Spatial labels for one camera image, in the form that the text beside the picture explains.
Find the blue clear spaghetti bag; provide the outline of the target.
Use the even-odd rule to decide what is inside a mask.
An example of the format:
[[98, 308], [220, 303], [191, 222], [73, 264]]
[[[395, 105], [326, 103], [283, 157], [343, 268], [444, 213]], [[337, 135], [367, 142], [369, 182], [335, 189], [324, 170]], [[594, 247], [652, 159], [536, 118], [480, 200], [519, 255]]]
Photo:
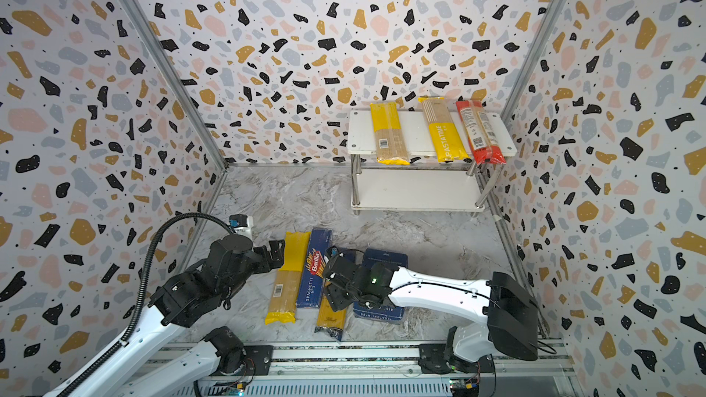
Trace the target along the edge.
[[[331, 261], [334, 257], [341, 255], [344, 259], [349, 262], [356, 262], [356, 254], [352, 249], [339, 249], [336, 246], [329, 247], [327, 249], [328, 260]], [[324, 333], [327, 336], [336, 340], [336, 342], [341, 342], [344, 326], [346, 321], [346, 310], [335, 312], [332, 309], [331, 303], [327, 297], [327, 288], [330, 285], [329, 281], [325, 282], [324, 295], [322, 297], [321, 305], [319, 308], [316, 326], [314, 332]]]

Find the yellow spaghetti package with barcode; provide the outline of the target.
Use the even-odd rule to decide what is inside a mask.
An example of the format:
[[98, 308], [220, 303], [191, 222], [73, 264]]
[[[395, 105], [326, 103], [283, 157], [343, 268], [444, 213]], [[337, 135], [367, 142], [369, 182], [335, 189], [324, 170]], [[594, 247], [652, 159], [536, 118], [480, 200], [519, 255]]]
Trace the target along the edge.
[[410, 165], [397, 104], [373, 103], [370, 110], [377, 162], [382, 165]]

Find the yellow Pastatime spaghetti package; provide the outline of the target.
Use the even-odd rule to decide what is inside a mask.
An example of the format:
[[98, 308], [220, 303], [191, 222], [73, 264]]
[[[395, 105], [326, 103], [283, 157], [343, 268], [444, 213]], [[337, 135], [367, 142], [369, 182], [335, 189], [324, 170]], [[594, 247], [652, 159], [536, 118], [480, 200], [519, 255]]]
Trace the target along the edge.
[[440, 163], [469, 159], [463, 141], [443, 97], [420, 97], [421, 110], [428, 125], [429, 135]]

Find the red spaghetti package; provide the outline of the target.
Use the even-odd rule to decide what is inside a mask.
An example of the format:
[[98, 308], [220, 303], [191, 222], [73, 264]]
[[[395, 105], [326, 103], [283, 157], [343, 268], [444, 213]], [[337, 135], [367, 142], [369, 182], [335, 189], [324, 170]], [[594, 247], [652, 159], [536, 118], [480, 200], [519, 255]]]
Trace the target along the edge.
[[460, 100], [455, 103], [455, 106], [463, 122], [474, 161], [478, 165], [505, 165], [505, 156], [482, 102]]

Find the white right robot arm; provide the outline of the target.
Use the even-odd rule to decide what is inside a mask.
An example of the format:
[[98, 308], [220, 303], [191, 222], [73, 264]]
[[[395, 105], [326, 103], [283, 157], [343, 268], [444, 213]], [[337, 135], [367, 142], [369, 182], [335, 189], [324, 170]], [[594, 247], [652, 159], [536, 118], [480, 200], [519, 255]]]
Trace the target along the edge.
[[417, 273], [388, 262], [365, 268], [341, 255], [331, 258], [323, 277], [333, 310], [358, 303], [423, 308], [472, 322], [450, 330], [447, 349], [459, 360], [475, 362], [503, 354], [535, 361], [539, 350], [539, 305], [513, 277], [495, 272], [491, 279], [446, 279]]

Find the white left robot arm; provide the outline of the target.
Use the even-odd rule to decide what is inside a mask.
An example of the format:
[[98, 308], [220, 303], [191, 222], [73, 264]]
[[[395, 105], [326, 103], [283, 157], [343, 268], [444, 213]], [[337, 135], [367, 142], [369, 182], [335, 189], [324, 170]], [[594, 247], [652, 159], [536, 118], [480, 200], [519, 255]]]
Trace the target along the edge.
[[243, 343], [222, 326], [181, 358], [141, 379], [134, 378], [147, 360], [202, 316], [229, 307], [253, 275], [281, 268], [284, 256], [283, 240], [254, 246], [246, 235], [226, 235], [213, 242], [207, 257], [157, 288], [124, 333], [51, 395], [167, 395], [216, 371], [238, 371], [245, 363]]

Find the blue Barilla spaghetti box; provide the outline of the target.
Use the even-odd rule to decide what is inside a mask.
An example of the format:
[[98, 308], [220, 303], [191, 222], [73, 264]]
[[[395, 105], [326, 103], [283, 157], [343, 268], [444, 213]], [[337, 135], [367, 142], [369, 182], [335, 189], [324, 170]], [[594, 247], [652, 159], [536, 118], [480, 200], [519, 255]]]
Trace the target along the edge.
[[300, 288], [296, 299], [298, 309], [319, 308], [323, 298], [325, 253], [331, 246], [332, 232], [314, 228], [310, 235], [303, 264]]

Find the yellow clear spaghetti package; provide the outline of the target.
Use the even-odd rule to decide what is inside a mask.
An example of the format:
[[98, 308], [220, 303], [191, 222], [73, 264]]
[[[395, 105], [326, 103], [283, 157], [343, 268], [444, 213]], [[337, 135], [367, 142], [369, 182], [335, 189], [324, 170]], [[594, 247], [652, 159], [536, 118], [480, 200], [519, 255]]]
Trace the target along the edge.
[[286, 233], [283, 265], [275, 277], [270, 306], [265, 318], [266, 325], [296, 322], [296, 300], [301, 286], [310, 237], [310, 232]]

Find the blue Barilla rigatoni box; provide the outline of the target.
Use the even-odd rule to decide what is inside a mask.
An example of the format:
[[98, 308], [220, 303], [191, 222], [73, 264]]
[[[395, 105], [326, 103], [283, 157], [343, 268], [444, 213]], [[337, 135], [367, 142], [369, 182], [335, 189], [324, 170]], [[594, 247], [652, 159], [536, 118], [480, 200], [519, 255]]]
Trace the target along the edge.
[[[377, 262], [391, 263], [404, 268], [408, 267], [408, 255], [368, 248], [362, 257], [361, 265], [372, 268]], [[353, 304], [356, 317], [384, 323], [401, 323], [404, 318], [404, 307], [382, 305], [377, 308], [367, 308], [361, 303]]]

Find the white two-tier shelf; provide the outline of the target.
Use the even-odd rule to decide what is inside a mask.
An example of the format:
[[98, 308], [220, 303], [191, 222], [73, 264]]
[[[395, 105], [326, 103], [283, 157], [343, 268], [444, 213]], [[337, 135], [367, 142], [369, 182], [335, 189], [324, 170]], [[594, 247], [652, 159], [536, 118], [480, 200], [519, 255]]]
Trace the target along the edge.
[[441, 211], [480, 213], [502, 167], [495, 167], [485, 187], [472, 164], [408, 167], [378, 165], [371, 114], [353, 110], [349, 115], [347, 152], [351, 159], [351, 208], [361, 211]]

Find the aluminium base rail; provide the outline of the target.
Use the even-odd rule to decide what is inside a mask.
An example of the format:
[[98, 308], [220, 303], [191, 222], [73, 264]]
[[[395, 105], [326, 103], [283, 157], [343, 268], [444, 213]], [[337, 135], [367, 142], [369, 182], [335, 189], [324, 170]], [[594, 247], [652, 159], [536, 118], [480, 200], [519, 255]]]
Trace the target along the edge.
[[188, 379], [171, 396], [579, 396], [562, 344], [535, 361], [487, 355], [447, 364], [441, 342], [247, 344], [233, 375]]

